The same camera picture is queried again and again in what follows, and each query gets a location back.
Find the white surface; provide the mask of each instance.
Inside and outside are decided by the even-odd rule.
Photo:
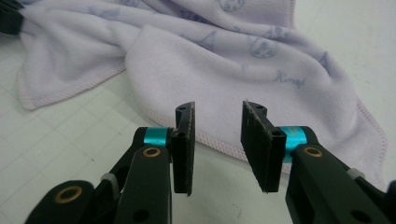
[[[304,0],[296,26],[327,49],[353,80],[389,139],[385,185],[396,179],[396,2]],[[156,126],[139,114],[125,73],[71,100],[29,112],[16,72],[25,51],[0,35],[0,223],[23,223],[44,194],[69,179],[97,185],[131,145],[134,130]],[[174,223],[291,223],[278,194],[262,194],[247,163],[197,144],[190,198],[174,195]]]

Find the black clamp jaw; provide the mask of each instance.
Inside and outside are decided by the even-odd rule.
[[[384,193],[320,145],[308,127],[274,127],[267,109],[243,103],[241,142],[262,191],[277,192],[291,157],[286,203],[293,223],[396,223],[396,181]]]
[[[23,8],[16,0],[0,0],[0,33],[17,35],[21,30],[23,16],[18,12]]]
[[[195,145],[194,103],[176,109],[177,127],[138,128],[134,141],[96,189],[67,181],[50,190],[27,224],[172,223],[174,192],[191,195]]]

